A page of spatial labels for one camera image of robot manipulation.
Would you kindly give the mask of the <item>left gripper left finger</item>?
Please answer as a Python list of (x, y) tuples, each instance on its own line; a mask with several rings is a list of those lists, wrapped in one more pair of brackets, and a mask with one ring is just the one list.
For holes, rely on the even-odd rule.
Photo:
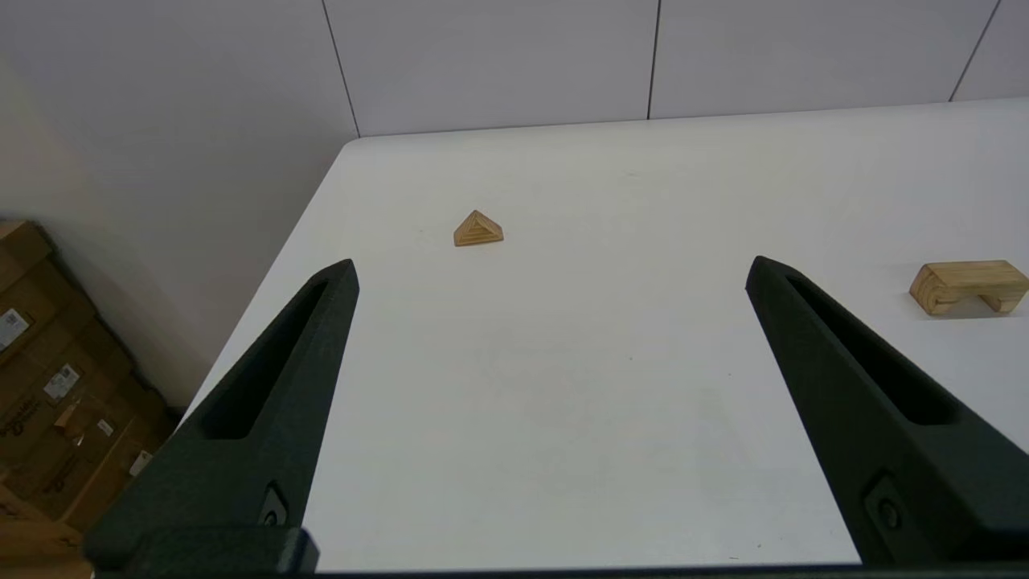
[(301, 527), (359, 296), (313, 275), (88, 531), (99, 577), (301, 577)]

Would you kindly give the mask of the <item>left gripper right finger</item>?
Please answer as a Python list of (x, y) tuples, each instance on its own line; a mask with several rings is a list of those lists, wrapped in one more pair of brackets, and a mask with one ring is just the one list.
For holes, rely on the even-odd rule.
[(1022, 448), (801, 272), (746, 292), (860, 560), (1027, 563)]

